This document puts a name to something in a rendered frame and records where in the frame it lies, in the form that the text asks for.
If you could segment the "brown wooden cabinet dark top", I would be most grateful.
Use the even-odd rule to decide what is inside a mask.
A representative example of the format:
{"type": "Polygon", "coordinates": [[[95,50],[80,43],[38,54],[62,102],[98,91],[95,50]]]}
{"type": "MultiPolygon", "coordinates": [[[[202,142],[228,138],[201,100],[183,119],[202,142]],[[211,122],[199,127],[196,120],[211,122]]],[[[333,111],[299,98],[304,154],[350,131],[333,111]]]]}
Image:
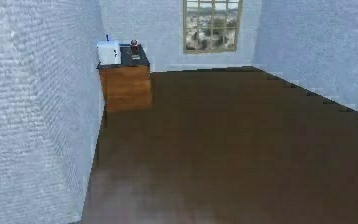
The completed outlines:
{"type": "Polygon", "coordinates": [[[128,44],[121,44],[120,52],[120,64],[99,63],[97,66],[105,110],[115,113],[151,108],[150,62],[143,46],[138,46],[138,59],[132,58],[128,44]]]}

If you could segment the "white box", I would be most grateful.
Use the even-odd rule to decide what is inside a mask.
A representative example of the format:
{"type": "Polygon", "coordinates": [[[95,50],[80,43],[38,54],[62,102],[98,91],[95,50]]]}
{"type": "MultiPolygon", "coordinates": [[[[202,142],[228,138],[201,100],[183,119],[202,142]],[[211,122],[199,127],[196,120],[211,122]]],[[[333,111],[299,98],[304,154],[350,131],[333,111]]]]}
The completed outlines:
{"type": "Polygon", "coordinates": [[[97,50],[99,62],[102,65],[121,63],[121,51],[118,41],[99,41],[97,50]]]}

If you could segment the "window with tan frame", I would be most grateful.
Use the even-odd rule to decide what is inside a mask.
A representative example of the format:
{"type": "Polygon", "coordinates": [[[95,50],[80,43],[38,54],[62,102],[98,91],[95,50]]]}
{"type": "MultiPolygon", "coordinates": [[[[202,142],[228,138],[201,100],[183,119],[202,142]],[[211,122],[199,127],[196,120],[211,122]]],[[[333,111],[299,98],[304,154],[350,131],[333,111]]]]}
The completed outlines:
{"type": "Polygon", "coordinates": [[[237,49],[243,0],[183,0],[183,48],[186,54],[237,49]]]}

